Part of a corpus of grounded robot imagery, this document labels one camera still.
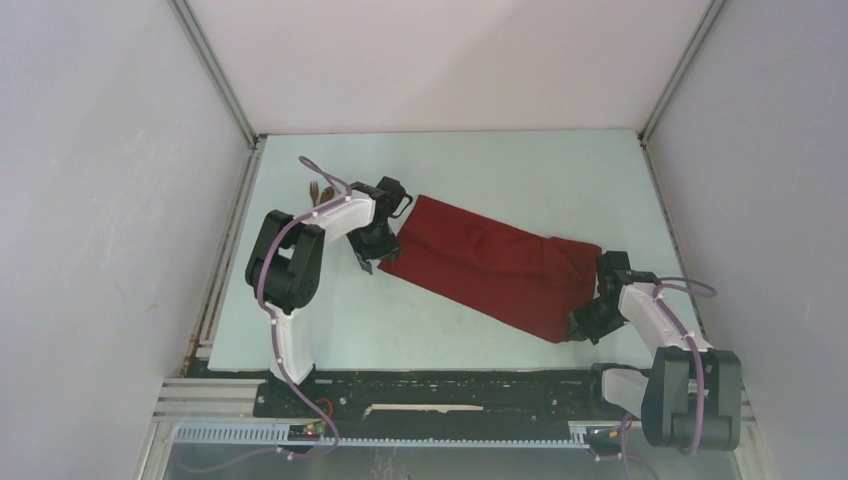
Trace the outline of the red cloth napkin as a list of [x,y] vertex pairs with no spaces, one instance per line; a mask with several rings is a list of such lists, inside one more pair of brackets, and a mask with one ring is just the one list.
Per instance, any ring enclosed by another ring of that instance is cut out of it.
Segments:
[[397,235],[385,273],[557,344],[594,297],[599,246],[542,237],[427,196]]

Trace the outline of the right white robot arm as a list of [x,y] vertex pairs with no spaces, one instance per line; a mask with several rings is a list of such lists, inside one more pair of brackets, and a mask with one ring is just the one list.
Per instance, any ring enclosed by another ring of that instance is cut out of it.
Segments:
[[647,372],[609,364],[581,392],[585,411],[606,418],[619,407],[641,421],[647,442],[687,455],[732,451],[741,437],[741,361],[700,338],[675,313],[665,293],[712,298],[716,290],[683,277],[613,269],[598,295],[574,310],[570,337],[593,344],[631,326],[652,356]]

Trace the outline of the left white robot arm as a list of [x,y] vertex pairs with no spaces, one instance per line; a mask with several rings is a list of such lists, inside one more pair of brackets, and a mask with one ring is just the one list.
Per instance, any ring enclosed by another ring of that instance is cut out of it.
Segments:
[[345,238],[360,268],[395,262],[402,253],[390,221],[412,205],[404,188],[359,184],[299,215],[274,210],[263,221],[245,271],[255,298],[270,316],[272,367],[286,380],[277,402],[292,416],[304,416],[316,403],[315,388],[303,380],[315,362],[307,346],[306,320],[298,316],[314,299],[321,281],[325,247]]

